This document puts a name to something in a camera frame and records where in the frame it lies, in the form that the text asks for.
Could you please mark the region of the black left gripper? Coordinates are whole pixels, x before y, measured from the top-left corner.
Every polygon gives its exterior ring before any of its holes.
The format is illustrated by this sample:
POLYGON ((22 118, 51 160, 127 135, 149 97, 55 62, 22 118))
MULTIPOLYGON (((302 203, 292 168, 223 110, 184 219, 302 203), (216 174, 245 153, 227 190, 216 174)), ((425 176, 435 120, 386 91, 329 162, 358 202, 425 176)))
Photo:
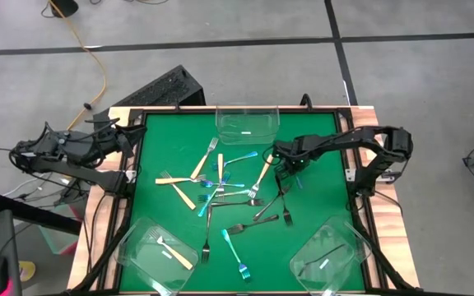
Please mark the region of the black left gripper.
POLYGON ((131 127, 109 127, 105 132, 104 145, 111 153, 122 152, 127 158, 132 158, 136 154, 138 141, 131 142, 132 139, 141 139, 146 133, 146 126, 136 125, 131 127))

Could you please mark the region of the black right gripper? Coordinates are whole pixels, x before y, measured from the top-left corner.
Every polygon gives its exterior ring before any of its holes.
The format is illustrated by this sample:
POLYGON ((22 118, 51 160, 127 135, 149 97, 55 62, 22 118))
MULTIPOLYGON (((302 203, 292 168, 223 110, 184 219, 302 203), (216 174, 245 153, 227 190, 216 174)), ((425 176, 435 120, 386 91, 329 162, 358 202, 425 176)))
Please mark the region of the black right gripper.
MULTIPOLYGON (((272 155, 280 161, 288 161, 288 173, 289 175, 295 175, 301 170, 301 162, 316 159, 315 146, 315 135, 298 136, 293 141, 275 140, 272 155)), ((276 166, 276 178, 280 181, 287 178, 285 164, 276 166)))

